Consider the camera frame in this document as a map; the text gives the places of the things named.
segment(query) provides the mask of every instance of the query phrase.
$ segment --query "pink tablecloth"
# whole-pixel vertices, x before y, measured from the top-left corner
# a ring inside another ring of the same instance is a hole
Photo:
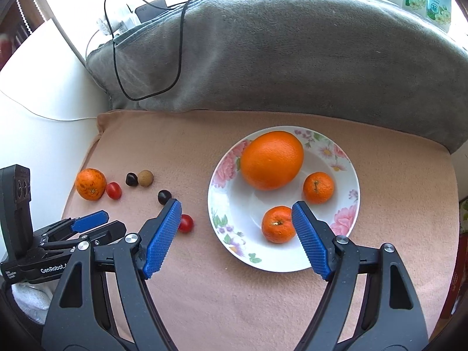
[[[338,143],[356,169],[361,189],[356,244],[393,243],[413,280],[429,333],[447,295],[458,244],[455,174],[448,151],[430,140],[343,120],[284,113],[193,111],[181,114],[114,111],[99,116],[100,136],[84,162],[123,188],[120,201],[88,202],[72,191],[64,217],[104,209],[138,231],[161,209],[157,192],[170,190],[195,220],[177,234],[149,290],[181,351],[293,350],[325,288],[311,269],[271,273],[233,257],[210,224],[207,191],[224,153],[256,130],[298,125]],[[155,174],[146,189],[125,185],[128,172]],[[360,276],[342,338],[352,335],[365,279]],[[130,336],[115,283],[110,288],[121,335]]]

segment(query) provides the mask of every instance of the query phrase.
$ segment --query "tangerine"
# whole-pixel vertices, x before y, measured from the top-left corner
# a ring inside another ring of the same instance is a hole
[[[261,231],[266,240],[282,244],[291,240],[296,230],[291,221],[291,209],[286,206],[273,207],[266,211],[261,221]]]
[[[240,157],[240,172],[258,190],[274,190],[298,174],[304,161],[301,142],[289,132],[276,130],[253,140]]]
[[[331,198],[335,184],[327,173],[317,172],[306,178],[302,190],[310,203],[320,204]]]
[[[87,201],[97,201],[106,190],[106,177],[97,169],[83,169],[75,179],[78,194]]]

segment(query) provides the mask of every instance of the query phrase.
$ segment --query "gray towel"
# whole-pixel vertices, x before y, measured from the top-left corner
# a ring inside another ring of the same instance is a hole
[[[117,38],[132,97],[177,73],[182,7]],[[443,144],[468,139],[468,56],[441,30],[375,0],[194,0],[184,21],[182,73],[170,91],[132,102],[112,44],[87,68],[113,109],[314,113]]]

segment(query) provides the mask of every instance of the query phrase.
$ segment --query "metal screw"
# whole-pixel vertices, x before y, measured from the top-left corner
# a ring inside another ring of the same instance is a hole
[[[90,244],[87,241],[82,241],[80,244],[78,244],[78,249],[80,251],[87,250]]]
[[[383,245],[383,250],[389,253],[395,252],[395,247],[390,243],[385,243]]]
[[[338,235],[336,237],[336,242],[340,244],[348,244],[350,240],[346,236]]]
[[[136,233],[129,233],[127,236],[125,236],[125,241],[127,243],[135,243],[138,240],[138,235]]]

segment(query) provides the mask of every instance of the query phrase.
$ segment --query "blue textured pad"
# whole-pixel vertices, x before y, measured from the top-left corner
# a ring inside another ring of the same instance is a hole
[[[292,223],[302,247],[306,251],[310,265],[312,265],[314,272],[325,280],[331,273],[328,266],[327,250],[298,203],[292,206],[292,210]]]
[[[102,226],[109,221],[109,215],[103,209],[101,211],[95,212],[94,214],[86,215],[82,218],[75,220],[75,223],[71,226],[73,231],[76,232],[85,232],[92,228]]]
[[[162,262],[174,239],[174,235],[179,228],[182,217],[182,205],[175,201],[166,217],[163,219],[154,238],[149,243],[147,249],[147,261],[143,267],[143,273],[146,278],[151,278],[154,272],[161,269]]]

